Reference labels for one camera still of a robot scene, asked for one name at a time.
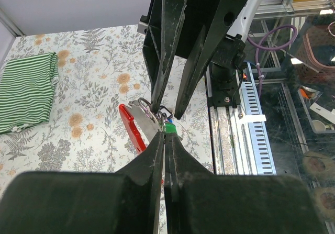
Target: white cup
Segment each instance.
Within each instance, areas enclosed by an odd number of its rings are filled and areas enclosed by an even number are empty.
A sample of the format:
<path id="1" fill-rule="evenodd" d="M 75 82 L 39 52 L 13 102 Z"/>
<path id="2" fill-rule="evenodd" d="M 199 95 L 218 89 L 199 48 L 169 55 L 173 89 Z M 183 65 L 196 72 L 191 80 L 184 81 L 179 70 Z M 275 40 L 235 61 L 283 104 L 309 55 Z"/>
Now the white cup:
<path id="1" fill-rule="evenodd" d="M 315 131 L 326 131 L 326 130 L 334 130 L 333 125 L 325 125 L 322 121 L 313 120 L 313 125 Z"/>

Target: woven basket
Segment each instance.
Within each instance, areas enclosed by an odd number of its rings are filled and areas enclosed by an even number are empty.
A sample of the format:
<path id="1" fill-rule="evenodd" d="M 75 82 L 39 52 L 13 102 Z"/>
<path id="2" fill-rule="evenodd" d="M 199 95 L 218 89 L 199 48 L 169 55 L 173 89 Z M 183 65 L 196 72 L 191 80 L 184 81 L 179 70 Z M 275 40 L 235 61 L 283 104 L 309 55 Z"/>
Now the woven basket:
<path id="1" fill-rule="evenodd" d="M 326 66 L 318 62 L 312 48 L 317 46 L 332 46 L 335 44 L 335 37 L 328 31 L 328 25 L 312 26 L 303 35 L 303 43 L 297 51 L 296 58 L 304 64 L 295 65 L 299 79 L 304 83 L 335 84 L 335 66 Z"/>

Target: floral tablecloth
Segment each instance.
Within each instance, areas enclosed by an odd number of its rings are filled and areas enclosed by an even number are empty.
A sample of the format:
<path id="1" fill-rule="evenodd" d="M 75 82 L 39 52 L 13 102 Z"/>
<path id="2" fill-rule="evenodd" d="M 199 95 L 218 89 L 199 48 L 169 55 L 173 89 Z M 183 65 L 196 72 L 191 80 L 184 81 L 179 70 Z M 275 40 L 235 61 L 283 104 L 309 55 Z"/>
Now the floral tablecloth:
<path id="1" fill-rule="evenodd" d="M 0 135 L 0 194 L 24 171 L 115 172 L 136 157 L 118 105 L 144 97 L 150 81 L 137 26 L 19 37 L 10 59 L 54 51 L 60 81 L 50 122 Z M 176 58 L 162 104 L 174 110 L 185 60 Z M 213 170 L 205 82 L 181 120 L 174 120 L 185 149 Z M 166 232 L 164 199 L 160 232 Z"/>

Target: green striped towel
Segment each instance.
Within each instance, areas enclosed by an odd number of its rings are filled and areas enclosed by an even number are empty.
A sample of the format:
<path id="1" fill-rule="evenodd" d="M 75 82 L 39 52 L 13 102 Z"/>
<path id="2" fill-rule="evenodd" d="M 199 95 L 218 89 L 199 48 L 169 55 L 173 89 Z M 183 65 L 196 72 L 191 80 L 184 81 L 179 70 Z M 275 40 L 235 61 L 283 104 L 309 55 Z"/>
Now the green striped towel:
<path id="1" fill-rule="evenodd" d="M 7 62 L 0 80 L 0 133 L 49 122 L 57 59 L 49 52 Z"/>

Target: red handle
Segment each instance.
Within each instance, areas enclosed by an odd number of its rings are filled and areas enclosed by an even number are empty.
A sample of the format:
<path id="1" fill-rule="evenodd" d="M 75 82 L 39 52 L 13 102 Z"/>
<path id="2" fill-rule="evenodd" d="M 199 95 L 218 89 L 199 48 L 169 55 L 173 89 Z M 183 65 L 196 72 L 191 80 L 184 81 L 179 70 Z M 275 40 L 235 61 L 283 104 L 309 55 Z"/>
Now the red handle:
<path id="1" fill-rule="evenodd" d="M 135 126 L 133 115 L 128 113 L 124 104 L 119 106 L 119 112 L 132 144 L 135 146 L 139 154 L 142 153 L 147 147 L 143 142 L 140 132 Z"/>

